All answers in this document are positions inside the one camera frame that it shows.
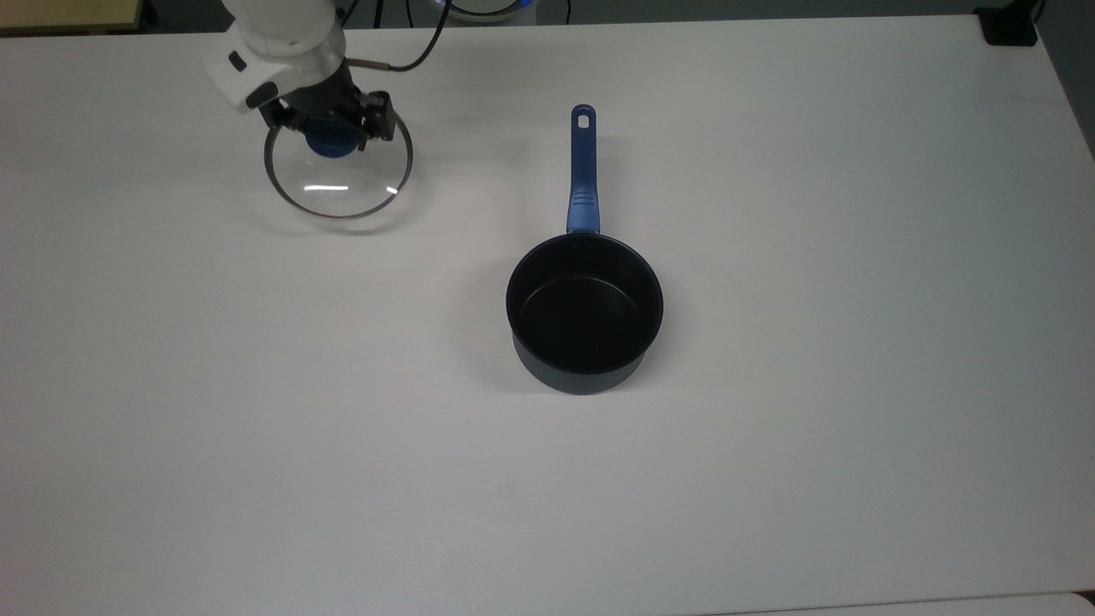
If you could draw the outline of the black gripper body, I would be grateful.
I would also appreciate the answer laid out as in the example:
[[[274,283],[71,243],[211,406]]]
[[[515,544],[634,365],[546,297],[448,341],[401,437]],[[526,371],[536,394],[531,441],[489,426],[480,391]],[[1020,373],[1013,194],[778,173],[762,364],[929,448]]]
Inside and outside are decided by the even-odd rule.
[[[335,121],[353,133],[364,135],[361,129],[360,90],[351,81],[351,68],[338,67],[325,80],[312,86],[300,88],[284,95],[286,105],[302,113],[302,126],[309,121]]]

